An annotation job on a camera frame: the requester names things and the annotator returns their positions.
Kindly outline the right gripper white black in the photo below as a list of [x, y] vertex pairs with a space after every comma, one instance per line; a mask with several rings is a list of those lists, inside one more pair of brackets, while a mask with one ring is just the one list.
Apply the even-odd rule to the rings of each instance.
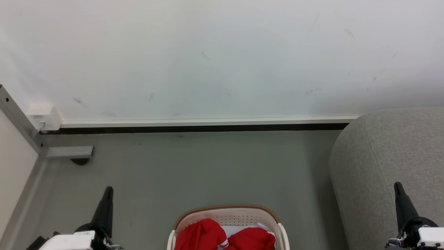
[[386, 250], [442, 250], [444, 228], [420, 217], [401, 182], [395, 182], [395, 212], [399, 234], [390, 238]]

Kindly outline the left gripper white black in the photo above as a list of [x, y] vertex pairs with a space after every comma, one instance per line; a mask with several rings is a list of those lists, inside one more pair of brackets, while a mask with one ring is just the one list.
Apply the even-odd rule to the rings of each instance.
[[113, 194], [105, 188], [91, 223], [80, 226], [73, 234], [58, 234], [46, 240], [39, 250], [123, 250], [112, 242]]

